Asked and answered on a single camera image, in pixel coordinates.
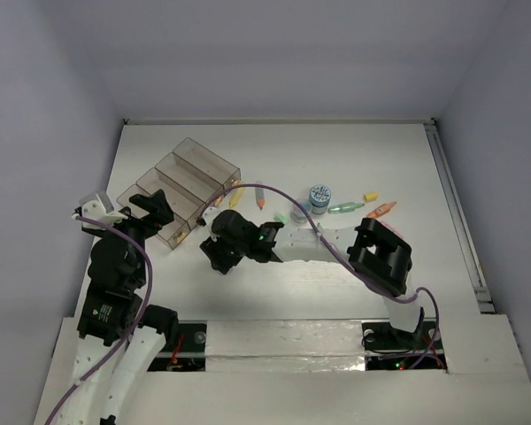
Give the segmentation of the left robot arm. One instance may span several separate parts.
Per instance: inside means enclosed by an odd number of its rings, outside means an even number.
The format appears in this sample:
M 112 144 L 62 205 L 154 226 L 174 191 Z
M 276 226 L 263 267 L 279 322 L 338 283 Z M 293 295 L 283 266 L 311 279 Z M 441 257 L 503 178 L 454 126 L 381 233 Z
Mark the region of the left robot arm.
M 73 219 L 96 237 L 89 285 L 77 325 L 71 384 L 52 408 L 48 424 L 121 424 L 151 362 L 178 339 L 178 314 L 153 305 L 153 265 L 145 242 L 174 216 L 165 193 L 129 198 L 145 214 L 116 210 L 103 192 L 80 201 Z

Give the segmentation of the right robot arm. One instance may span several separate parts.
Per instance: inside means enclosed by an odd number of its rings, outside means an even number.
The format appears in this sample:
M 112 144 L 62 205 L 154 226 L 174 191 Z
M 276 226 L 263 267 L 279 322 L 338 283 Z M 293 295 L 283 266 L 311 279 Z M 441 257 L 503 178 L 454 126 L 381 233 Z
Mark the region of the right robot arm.
M 196 223 L 209 231 L 200 248 L 214 270 L 227 274 L 242 259 L 261 264 L 338 263 L 372 292 L 389 313 L 389 335 L 409 347 L 422 335 L 424 309 L 409 289 L 412 247 L 376 219 L 351 228 L 298 228 L 280 222 L 260 226 L 234 210 L 207 210 Z

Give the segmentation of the orange tip marker pen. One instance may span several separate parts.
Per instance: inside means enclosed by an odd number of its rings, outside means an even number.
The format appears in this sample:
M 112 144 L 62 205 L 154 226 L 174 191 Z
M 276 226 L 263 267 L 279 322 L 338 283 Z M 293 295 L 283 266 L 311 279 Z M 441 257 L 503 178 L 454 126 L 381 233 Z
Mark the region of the orange tip marker pen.
M 257 182 L 255 187 L 255 198 L 256 204 L 260 210 L 263 210 L 265 207 L 265 192 L 262 182 Z

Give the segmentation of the blue slime jar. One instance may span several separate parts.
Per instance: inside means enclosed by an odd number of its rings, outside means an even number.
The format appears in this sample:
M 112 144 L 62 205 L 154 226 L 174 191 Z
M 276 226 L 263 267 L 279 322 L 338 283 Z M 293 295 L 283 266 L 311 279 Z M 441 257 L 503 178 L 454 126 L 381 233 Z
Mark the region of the blue slime jar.
M 312 205 L 312 213 L 324 214 L 330 204 L 332 192 L 327 185 L 317 184 L 310 188 L 309 202 Z

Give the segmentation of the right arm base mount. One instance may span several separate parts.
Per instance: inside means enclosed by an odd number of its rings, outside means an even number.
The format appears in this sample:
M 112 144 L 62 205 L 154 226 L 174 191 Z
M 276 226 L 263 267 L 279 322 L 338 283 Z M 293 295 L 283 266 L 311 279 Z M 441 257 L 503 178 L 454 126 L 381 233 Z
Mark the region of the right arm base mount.
M 440 334 L 434 336 L 435 321 L 423 321 L 414 336 L 400 334 L 386 321 L 364 322 L 362 331 L 367 371 L 404 371 L 412 365 L 415 370 L 448 369 Z

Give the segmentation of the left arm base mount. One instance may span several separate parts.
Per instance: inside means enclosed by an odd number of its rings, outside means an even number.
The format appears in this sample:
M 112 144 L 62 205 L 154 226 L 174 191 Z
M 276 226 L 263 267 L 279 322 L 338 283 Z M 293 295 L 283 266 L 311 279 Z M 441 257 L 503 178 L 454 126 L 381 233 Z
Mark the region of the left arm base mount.
M 206 363 L 207 323 L 180 321 L 175 340 L 156 355 L 149 372 L 203 372 Z

